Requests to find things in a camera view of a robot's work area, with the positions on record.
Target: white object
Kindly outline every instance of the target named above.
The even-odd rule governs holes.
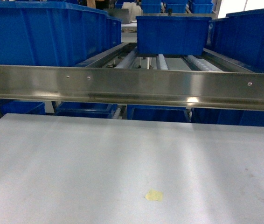
[[[68,223],[264,224],[264,128],[5,115],[0,224]]]
[[[122,9],[128,9],[130,15],[130,21],[135,21],[136,16],[142,15],[140,6],[137,6],[134,2],[124,2]]]
[[[204,63],[204,60],[197,59],[193,55],[188,55],[187,58],[190,62],[192,62],[197,68],[199,68],[201,71],[220,71],[218,68],[211,67]]]
[[[159,65],[160,65],[161,70],[168,70],[164,55],[159,54],[157,57],[157,60],[159,61]]]

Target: roller conveyor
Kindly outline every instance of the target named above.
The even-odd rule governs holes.
[[[201,71],[135,47],[76,67],[0,65],[0,98],[264,110],[264,73],[209,50],[192,58]],[[264,223],[264,128],[119,114],[0,119],[0,223]]]

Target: blue plastic bin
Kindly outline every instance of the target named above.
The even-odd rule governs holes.
[[[129,120],[189,122],[184,107],[127,105]]]
[[[186,5],[188,0],[166,0],[166,3],[169,4],[178,4],[178,5]]]
[[[195,4],[211,4],[212,0],[191,0]]]
[[[264,9],[227,16],[236,28],[233,58],[264,71]]]
[[[190,11],[192,13],[207,13],[207,14],[210,14],[210,13],[212,13],[213,6],[214,6],[213,3],[210,3],[210,4],[195,4],[194,2],[192,2],[190,4]]]
[[[62,102],[56,108],[56,111],[104,112],[113,114],[117,106],[117,104]]]
[[[83,111],[58,111],[55,116],[65,116],[65,117],[81,117],[81,118],[105,118],[111,119],[112,115],[110,113],[99,113],[99,112],[83,112]]]
[[[142,5],[161,5],[161,0],[142,0]]]
[[[65,2],[0,1],[0,64],[73,66],[103,51],[106,16]]]
[[[264,127],[264,112],[195,108],[191,122]]]
[[[235,52],[235,39],[236,28],[231,26],[229,18],[210,21],[206,48],[233,57]]]
[[[122,21],[118,18],[107,16],[106,19],[106,49],[113,48],[121,43]]]
[[[208,17],[137,16],[141,54],[201,55],[208,34]]]
[[[142,4],[141,5],[143,13],[160,13],[161,4]]]
[[[45,104],[43,102],[12,101],[0,107],[1,113],[22,113],[45,115]]]
[[[172,13],[185,13],[186,11],[186,5],[183,4],[166,4],[166,11],[168,12],[169,9],[172,9]]]

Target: metal rail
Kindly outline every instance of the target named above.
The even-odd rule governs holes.
[[[0,98],[264,110],[264,73],[0,65]]]

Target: blue storage box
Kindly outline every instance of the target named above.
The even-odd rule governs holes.
[[[161,0],[142,0],[142,5],[161,5]]]
[[[2,115],[6,113],[39,114],[45,115],[43,102],[12,101],[0,107]]]
[[[191,122],[264,127],[264,112],[195,108]]]
[[[106,16],[65,2],[0,1],[0,64],[73,66],[103,51]]]
[[[57,111],[55,116],[64,117],[81,117],[81,118],[105,118],[111,119],[110,113],[99,113],[99,112],[83,112],[83,111]]]
[[[233,58],[264,71],[264,9],[227,16],[236,28]]]
[[[207,14],[210,14],[210,13],[212,13],[213,6],[214,6],[213,3],[210,3],[210,4],[195,4],[194,2],[192,2],[190,4],[190,11],[192,13],[207,13]]]
[[[212,20],[209,23],[209,35],[206,48],[233,57],[235,52],[236,28],[231,26],[229,18]]]
[[[155,4],[155,5],[142,4],[141,7],[143,13],[160,13],[161,11],[161,4]]]
[[[184,107],[127,105],[129,120],[189,122]]]
[[[117,104],[62,102],[56,108],[56,111],[104,112],[113,114],[117,106]]]
[[[106,19],[106,47],[113,48],[121,43],[122,21],[118,18],[107,16]]]
[[[140,54],[201,55],[208,17],[137,16]]]
[[[178,5],[186,5],[188,0],[166,0],[166,3],[169,4],[178,4]]]
[[[166,4],[166,11],[168,12],[169,9],[172,9],[172,13],[185,13],[186,11],[186,5],[183,4]]]
[[[212,0],[191,0],[195,4],[211,4]]]

